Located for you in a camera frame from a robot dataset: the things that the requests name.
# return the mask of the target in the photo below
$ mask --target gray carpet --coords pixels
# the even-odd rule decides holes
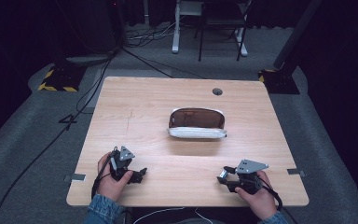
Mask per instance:
[[[259,70],[272,68],[291,30],[249,30],[245,41],[249,56],[241,57],[239,62],[235,61],[235,44],[215,41],[221,39],[220,36],[211,37],[209,44],[205,44],[202,61],[198,62],[199,42],[193,39],[193,34],[194,29],[182,31],[178,54],[171,53],[171,35],[144,47],[126,49],[148,60],[167,64],[148,61],[176,78],[257,80]],[[0,201],[15,178],[65,127],[58,121],[74,115],[76,108],[84,105],[88,90],[102,69],[101,65],[89,67],[79,92],[38,91],[50,67],[51,64],[47,64],[32,76],[29,86],[33,94],[0,130]],[[136,76],[156,74],[153,68],[122,50],[109,64],[105,75],[123,70],[138,71]],[[356,185],[307,95],[307,80],[301,70],[294,72],[294,79],[301,94],[270,95],[297,168],[306,174],[303,182],[310,197],[307,206],[289,207],[288,210],[298,223],[358,223]],[[87,107],[85,114],[76,119],[77,123],[72,124],[18,181],[0,209],[0,223],[82,222],[87,208],[66,203],[69,184],[63,179],[75,171],[92,116],[86,113],[92,111],[92,106]],[[241,214],[237,217],[238,220],[245,218]]]

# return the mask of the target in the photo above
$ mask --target person's left hand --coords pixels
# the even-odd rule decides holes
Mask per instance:
[[[98,161],[98,171],[100,171],[103,167],[103,163],[108,160],[109,155],[111,153],[106,153],[99,161]],[[127,183],[130,181],[132,176],[132,171],[128,171],[126,174],[121,177],[119,181],[116,181],[110,175],[110,162],[108,162],[103,169],[103,173],[101,177],[100,186],[97,189],[97,193],[101,194],[115,202],[120,198],[123,189],[126,187]]]

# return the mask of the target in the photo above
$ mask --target chair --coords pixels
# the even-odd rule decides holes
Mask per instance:
[[[233,29],[229,38],[234,36],[234,33],[237,29],[243,28],[241,34],[240,48],[238,50],[237,55],[237,61],[240,59],[241,48],[243,45],[243,39],[245,37],[246,31],[246,15],[251,7],[251,4],[249,4],[249,6],[245,9],[244,13],[242,13],[241,8],[239,6],[239,1],[204,1],[201,6],[200,23],[197,27],[196,33],[194,34],[194,38],[197,38],[199,30],[201,31],[199,62],[201,61],[204,29],[206,29],[207,27],[214,27],[217,29],[224,30],[226,30],[227,28]]]

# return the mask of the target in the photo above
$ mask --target hand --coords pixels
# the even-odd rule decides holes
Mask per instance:
[[[264,171],[258,171],[257,174],[271,187],[269,178]],[[260,189],[254,195],[249,194],[244,189],[238,187],[235,188],[235,191],[249,204],[252,211],[261,220],[272,217],[277,213],[274,197],[266,189]]]
[[[103,164],[106,160],[109,159],[109,155],[111,153],[106,153],[99,161],[98,161],[98,171],[103,168]],[[110,162],[108,162],[103,169],[103,173],[101,177],[100,186],[97,189],[97,193],[110,198],[111,200],[117,202],[120,198],[121,193],[123,192],[124,187],[126,187],[127,183],[130,181],[132,176],[132,171],[128,171],[126,174],[121,177],[119,181],[116,181],[110,175]]]

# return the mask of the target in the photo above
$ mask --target denim sleeve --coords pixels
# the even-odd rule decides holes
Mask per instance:
[[[272,217],[264,219],[264,220],[258,222],[258,224],[287,224],[287,221],[284,218],[284,216],[282,215],[282,213],[280,211],[278,211]]]
[[[114,223],[115,219],[120,216],[122,207],[118,203],[96,194],[89,204],[85,224],[90,223]]]

